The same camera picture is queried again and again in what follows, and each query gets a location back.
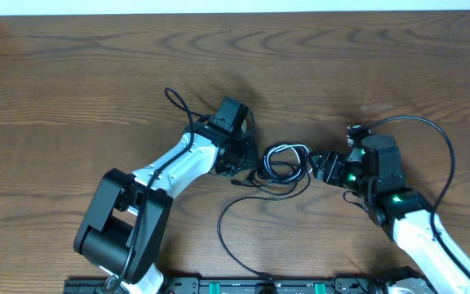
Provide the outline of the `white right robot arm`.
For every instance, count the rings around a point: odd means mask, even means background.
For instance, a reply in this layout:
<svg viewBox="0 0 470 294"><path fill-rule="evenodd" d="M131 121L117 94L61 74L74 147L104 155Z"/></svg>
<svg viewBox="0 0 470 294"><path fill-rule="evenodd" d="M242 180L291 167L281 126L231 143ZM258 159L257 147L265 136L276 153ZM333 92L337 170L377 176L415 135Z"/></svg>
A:
<svg viewBox="0 0 470 294"><path fill-rule="evenodd" d="M351 146L348 155L317 151L308 160L316 179L361 198L361 209L423 273L392 275L384 290L470 293L470 259L432 214L431 203L407 185L395 139L366 134Z"/></svg>

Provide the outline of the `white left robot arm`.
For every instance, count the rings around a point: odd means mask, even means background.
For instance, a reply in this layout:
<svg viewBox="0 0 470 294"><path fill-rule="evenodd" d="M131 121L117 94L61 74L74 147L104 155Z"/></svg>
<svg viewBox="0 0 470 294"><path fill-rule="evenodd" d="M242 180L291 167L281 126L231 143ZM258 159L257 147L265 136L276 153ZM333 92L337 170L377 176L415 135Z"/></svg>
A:
<svg viewBox="0 0 470 294"><path fill-rule="evenodd" d="M210 171L233 176L255 166L258 150L243 103L224 98L214 115L184 129L175 147L146 167L106 172L73 241L73 249L104 270L104 280L65 285L74 293L158 293L166 279L155 261L174 200Z"/></svg>

